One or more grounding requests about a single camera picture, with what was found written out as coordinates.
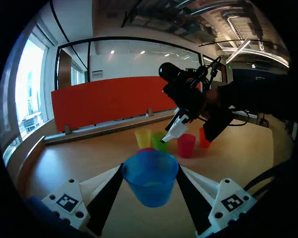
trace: green plastic cup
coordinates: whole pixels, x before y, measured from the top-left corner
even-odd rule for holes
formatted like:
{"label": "green plastic cup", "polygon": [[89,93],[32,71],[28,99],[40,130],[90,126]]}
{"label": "green plastic cup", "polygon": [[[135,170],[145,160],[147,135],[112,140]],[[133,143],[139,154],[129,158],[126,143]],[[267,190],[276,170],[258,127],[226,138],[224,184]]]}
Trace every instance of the green plastic cup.
{"label": "green plastic cup", "polygon": [[150,147],[150,137],[151,137],[150,129],[143,128],[143,129],[136,130],[135,135],[140,149]]}
{"label": "green plastic cup", "polygon": [[161,139],[166,135],[166,132],[156,132],[152,134],[153,147],[161,152],[168,151],[168,142],[162,143]]}

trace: blue plastic cup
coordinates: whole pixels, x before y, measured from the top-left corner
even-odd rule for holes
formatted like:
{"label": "blue plastic cup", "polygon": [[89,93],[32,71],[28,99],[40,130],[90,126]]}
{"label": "blue plastic cup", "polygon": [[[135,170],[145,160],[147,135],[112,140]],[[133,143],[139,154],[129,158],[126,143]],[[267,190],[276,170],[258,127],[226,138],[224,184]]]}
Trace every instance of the blue plastic cup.
{"label": "blue plastic cup", "polygon": [[170,198],[178,170],[179,164],[172,155],[150,151],[127,159],[122,176],[143,205],[160,207]]}

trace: plastic cup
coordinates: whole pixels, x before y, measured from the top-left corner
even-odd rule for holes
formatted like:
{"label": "plastic cup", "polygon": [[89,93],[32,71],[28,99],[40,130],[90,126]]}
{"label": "plastic cup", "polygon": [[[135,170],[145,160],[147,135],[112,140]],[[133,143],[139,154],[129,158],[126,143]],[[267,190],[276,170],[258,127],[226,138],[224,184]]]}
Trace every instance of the plastic cup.
{"label": "plastic cup", "polygon": [[200,146],[202,148],[208,148],[210,147],[211,142],[209,142],[206,138],[205,138],[205,134],[204,134],[204,128],[201,127],[200,128]]}
{"label": "plastic cup", "polygon": [[160,207],[170,198],[179,164],[170,154],[151,151],[136,154],[122,166],[122,176],[146,207]]}
{"label": "plastic cup", "polygon": [[195,136],[191,134],[183,134],[178,138],[178,151],[181,158],[189,159],[192,157],[195,140]]}
{"label": "plastic cup", "polygon": [[152,134],[152,144],[153,147],[161,152],[168,151],[168,142],[162,143],[161,139],[166,135],[165,132],[156,132]]}
{"label": "plastic cup", "polygon": [[149,151],[158,151],[158,150],[155,148],[144,148],[144,149],[138,150],[137,154],[142,153],[142,152],[149,152]]}
{"label": "plastic cup", "polygon": [[143,129],[136,130],[135,135],[140,149],[150,147],[150,136],[151,136],[150,129],[143,128]]}

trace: orange panel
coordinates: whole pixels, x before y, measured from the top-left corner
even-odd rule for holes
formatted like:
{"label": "orange panel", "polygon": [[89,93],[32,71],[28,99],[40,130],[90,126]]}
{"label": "orange panel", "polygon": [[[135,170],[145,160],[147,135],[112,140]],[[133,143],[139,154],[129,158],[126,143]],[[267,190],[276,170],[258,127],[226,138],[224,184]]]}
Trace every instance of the orange panel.
{"label": "orange panel", "polygon": [[176,108],[162,92],[167,82],[159,76],[106,79],[62,88],[52,92],[58,131],[105,121],[134,117],[152,111]]}

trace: red plastic cup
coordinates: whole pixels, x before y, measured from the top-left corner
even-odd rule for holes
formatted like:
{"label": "red plastic cup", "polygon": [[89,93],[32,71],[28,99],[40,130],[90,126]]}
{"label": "red plastic cup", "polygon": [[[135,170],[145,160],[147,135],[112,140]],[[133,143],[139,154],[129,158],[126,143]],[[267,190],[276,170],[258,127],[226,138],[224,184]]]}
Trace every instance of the red plastic cup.
{"label": "red plastic cup", "polygon": [[195,139],[191,134],[183,134],[178,138],[178,151],[181,158],[189,159],[192,156]]}
{"label": "red plastic cup", "polygon": [[137,151],[137,154],[142,153],[142,152],[148,152],[148,151],[158,151],[158,150],[155,149],[155,148],[151,148],[151,147],[149,147],[149,148],[143,148],[141,150],[138,150]]}
{"label": "red plastic cup", "polygon": [[204,128],[201,127],[200,128],[200,146],[202,148],[208,148],[210,147],[211,142],[209,142],[206,138],[205,138],[205,134],[204,134]]}

